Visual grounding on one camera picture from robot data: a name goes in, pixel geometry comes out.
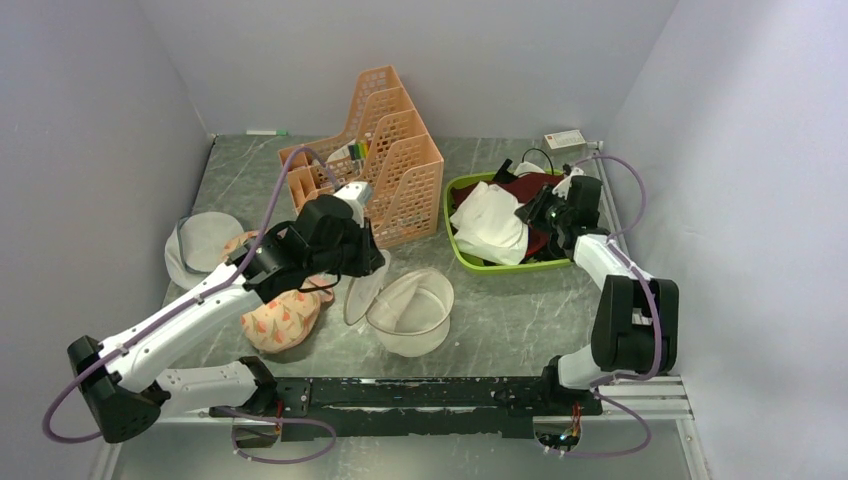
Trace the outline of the dark red bra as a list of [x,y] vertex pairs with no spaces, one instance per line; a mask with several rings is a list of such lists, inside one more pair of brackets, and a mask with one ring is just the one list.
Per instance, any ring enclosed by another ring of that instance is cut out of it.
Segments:
[[[512,194],[520,204],[526,204],[535,197],[544,185],[556,186],[563,179],[563,175],[527,173],[519,177],[517,180],[513,180],[508,183],[484,181],[484,184],[497,185],[506,192]],[[453,204],[456,207],[461,205],[476,188],[478,183],[480,183],[480,180],[473,180],[472,183],[466,187],[450,187],[448,192]]]

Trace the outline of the white mesh laundry bag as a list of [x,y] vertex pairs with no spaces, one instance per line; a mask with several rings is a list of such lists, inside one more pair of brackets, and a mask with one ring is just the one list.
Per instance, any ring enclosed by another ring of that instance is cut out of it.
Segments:
[[389,251],[380,251],[385,264],[366,277],[351,280],[344,301],[344,321],[366,322],[389,352],[406,358],[426,355],[447,338],[455,301],[452,283],[427,267],[410,271],[388,283]]

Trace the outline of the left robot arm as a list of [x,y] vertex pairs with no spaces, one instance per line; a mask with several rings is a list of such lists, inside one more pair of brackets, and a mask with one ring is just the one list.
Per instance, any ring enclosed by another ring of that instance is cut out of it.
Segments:
[[67,349],[74,387],[99,428],[117,444],[164,416],[230,407],[261,416],[278,397],[277,381],[262,360],[242,357],[221,367],[170,370],[181,352],[211,328],[292,292],[308,299],[340,280],[375,273],[385,264],[365,207],[373,193],[354,182],[307,201],[293,221],[274,225],[253,246],[233,251],[200,284],[146,320],[98,341],[82,336]]

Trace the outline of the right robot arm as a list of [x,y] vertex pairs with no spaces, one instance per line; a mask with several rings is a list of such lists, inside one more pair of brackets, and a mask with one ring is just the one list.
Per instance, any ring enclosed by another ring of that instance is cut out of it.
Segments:
[[548,234],[553,253],[584,270],[601,296],[588,345],[555,362],[558,376],[539,391],[542,406],[562,414],[588,390],[618,378],[648,380],[677,360],[679,287],[653,276],[628,257],[599,226],[603,184],[571,175],[545,185],[515,214]]

